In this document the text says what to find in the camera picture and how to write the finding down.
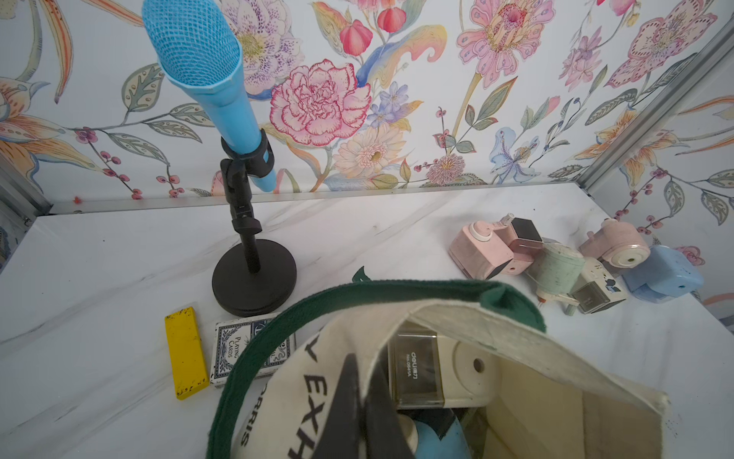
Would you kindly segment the small pink pencil sharpener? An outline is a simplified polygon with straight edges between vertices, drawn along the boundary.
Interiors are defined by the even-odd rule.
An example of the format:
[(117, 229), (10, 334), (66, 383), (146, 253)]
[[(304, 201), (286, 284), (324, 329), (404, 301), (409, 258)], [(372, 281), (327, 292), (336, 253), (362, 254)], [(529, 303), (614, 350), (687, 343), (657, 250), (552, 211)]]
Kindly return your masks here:
[(521, 275), (544, 249), (544, 241), (529, 219), (509, 213), (500, 220), (496, 232), (512, 251), (512, 261), (504, 267), (504, 275)]

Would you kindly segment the large pink pencil sharpener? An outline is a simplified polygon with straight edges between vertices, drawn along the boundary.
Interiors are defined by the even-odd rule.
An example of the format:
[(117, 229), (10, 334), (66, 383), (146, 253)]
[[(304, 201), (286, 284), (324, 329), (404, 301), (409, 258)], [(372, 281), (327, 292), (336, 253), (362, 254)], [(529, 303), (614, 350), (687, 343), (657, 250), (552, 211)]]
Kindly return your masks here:
[(512, 262), (514, 255), (502, 240), (499, 223), (476, 221), (462, 227), (449, 245), (448, 253), (470, 279), (489, 280)]

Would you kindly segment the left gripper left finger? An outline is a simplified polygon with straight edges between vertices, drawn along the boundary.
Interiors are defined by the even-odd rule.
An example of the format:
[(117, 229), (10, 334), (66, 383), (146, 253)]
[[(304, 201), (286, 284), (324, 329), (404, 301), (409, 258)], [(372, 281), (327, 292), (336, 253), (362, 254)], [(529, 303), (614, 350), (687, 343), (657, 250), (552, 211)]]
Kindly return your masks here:
[(314, 459), (358, 459), (361, 442), (361, 399), (357, 356), (348, 354)]

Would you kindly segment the blue cube pencil sharpener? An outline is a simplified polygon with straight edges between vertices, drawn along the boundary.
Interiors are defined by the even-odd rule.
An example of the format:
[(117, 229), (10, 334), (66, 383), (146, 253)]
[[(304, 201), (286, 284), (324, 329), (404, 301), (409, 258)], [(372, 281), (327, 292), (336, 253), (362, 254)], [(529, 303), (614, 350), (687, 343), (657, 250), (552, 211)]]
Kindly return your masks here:
[(650, 256), (622, 274), (630, 293), (644, 301), (663, 303), (698, 290), (703, 277), (679, 251), (663, 245), (650, 248)]

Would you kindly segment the pink round pencil sharpener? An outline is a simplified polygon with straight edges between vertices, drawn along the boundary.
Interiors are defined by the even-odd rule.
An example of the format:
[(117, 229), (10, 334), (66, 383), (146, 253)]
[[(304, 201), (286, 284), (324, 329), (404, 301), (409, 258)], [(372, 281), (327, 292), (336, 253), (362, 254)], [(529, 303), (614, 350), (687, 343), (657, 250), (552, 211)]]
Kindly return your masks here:
[(599, 231), (590, 231), (587, 236), (579, 252), (616, 269), (637, 267), (651, 254), (637, 229), (627, 222), (605, 219)]

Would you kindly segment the light blue pencil sharpener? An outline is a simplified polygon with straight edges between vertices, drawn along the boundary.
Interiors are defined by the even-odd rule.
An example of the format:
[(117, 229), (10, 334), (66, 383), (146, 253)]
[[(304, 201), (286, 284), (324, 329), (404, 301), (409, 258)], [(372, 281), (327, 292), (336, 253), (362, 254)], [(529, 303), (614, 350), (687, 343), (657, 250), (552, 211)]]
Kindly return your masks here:
[(464, 430), (451, 409), (399, 413), (399, 426), (415, 458), (470, 459)]

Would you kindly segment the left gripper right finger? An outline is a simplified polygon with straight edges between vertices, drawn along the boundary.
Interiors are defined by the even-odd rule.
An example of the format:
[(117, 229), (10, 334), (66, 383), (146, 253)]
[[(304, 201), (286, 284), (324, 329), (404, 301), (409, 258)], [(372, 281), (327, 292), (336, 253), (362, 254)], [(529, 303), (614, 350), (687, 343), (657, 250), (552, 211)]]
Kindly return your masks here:
[(378, 354), (364, 396), (364, 441), (366, 458), (414, 458), (392, 401), (386, 353)]

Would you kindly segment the mint green pencil sharpener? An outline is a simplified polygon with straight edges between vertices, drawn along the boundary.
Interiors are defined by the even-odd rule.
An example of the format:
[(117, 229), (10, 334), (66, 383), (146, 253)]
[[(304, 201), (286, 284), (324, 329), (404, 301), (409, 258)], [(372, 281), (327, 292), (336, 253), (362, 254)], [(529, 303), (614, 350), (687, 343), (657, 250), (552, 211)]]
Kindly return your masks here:
[(534, 282), (535, 294), (541, 303), (558, 301), (571, 308), (567, 315), (573, 315), (579, 301), (572, 296), (572, 290), (585, 263), (578, 250), (545, 241), (543, 250), (537, 254), (526, 274)]

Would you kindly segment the cream green tote bag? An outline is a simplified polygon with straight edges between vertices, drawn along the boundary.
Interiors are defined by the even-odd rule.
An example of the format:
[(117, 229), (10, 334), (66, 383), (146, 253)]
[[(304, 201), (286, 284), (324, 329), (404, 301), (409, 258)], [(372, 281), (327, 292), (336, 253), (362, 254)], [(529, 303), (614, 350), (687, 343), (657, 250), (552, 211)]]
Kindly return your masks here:
[(660, 458), (666, 396), (547, 335), (514, 287), (354, 279), (237, 359), (210, 458)]

